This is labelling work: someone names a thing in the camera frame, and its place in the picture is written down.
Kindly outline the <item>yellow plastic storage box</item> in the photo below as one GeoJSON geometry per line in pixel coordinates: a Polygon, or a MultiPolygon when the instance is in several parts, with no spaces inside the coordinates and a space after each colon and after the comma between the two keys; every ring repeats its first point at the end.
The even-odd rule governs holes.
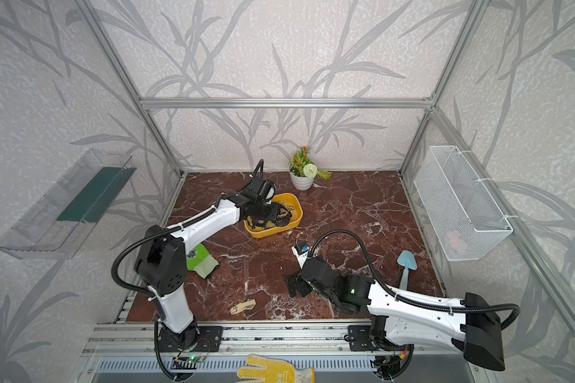
{"type": "Polygon", "coordinates": [[[248,217],[245,220],[244,226],[252,237],[260,239],[291,230],[298,227],[303,218],[300,201],[292,193],[274,196],[267,212],[268,215],[263,218],[248,217]]]}

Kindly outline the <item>cream strap watch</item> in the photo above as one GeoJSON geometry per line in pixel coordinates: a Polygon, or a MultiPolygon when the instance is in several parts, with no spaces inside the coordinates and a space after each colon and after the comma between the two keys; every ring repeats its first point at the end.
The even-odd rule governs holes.
{"type": "Polygon", "coordinates": [[[230,314],[231,315],[238,315],[244,311],[249,311],[251,309],[253,309],[257,304],[257,301],[255,299],[249,299],[246,302],[242,302],[242,303],[237,303],[236,305],[234,305],[231,309],[230,309],[230,314]]]}

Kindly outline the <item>black chunky watch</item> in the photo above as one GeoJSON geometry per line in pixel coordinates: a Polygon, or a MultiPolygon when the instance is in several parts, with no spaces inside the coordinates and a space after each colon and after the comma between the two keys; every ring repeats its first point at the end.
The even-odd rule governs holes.
{"type": "Polygon", "coordinates": [[[285,227],[289,225],[292,218],[292,211],[289,207],[278,203],[272,202],[270,204],[271,211],[268,215],[268,222],[272,223],[275,227],[285,227]]]}

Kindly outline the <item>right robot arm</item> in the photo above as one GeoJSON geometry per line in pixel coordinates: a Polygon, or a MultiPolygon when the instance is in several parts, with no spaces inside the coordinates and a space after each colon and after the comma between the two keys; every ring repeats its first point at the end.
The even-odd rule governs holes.
{"type": "Polygon", "coordinates": [[[341,314],[368,314],[371,325],[364,346],[371,351],[399,349],[411,354],[415,346],[437,346],[460,352],[477,367],[505,370],[502,332],[518,318],[519,305],[490,305],[474,293],[439,298],[391,287],[383,282],[356,233],[345,229],[336,233],[357,242],[370,276],[340,274],[318,255],[319,240],[313,245],[301,242],[292,247],[300,272],[286,281],[294,295],[316,292],[341,314]]]}

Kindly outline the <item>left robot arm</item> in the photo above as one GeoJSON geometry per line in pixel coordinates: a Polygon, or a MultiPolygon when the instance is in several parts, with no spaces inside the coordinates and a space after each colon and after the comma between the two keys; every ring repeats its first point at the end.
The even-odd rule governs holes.
{"type": "Polygon", "coordinates": [[[195,318],[184,290],[187,255],[225,228],[255,215],[271,214],[274,194],[274,183],[264,178],[264,162],[259,161],[242,188],[222,194],[203,212],[168,228],[149,228],[144,239],[126,247],[113,261],[113,281],[126,290],[150,297],[161,324],[172,335],[183,338],[193,333],[195,318]],[[144,287],[128,283],[119,275],[121,262],[134,250],[138,250],[134,271],[144,287]]]}

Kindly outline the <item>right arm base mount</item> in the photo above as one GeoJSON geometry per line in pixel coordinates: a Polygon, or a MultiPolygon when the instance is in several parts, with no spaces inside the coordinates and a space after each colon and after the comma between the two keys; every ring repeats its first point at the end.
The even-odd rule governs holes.
{"type": "Polygon", "coordinates": [[[387,352],[404,352],[411,351],[412,346],[396,346],[388,340],[374,339],[371,336],[370,325],[352,325],[348,327],[348,333],[343,338],[349,343],[350,351],[387,351],[387,352]]]}

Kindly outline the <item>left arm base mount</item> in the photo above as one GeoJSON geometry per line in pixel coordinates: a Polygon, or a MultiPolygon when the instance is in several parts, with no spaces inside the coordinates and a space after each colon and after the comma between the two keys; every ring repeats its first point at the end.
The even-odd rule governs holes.
{"type": "Polygon", "coordinates": [[[220,349],[223,330],[223,327],[215,326],[190,327],[177,334],[161,326],[155,346],[160,353],[177,351],[216,353],[220,349]]]}

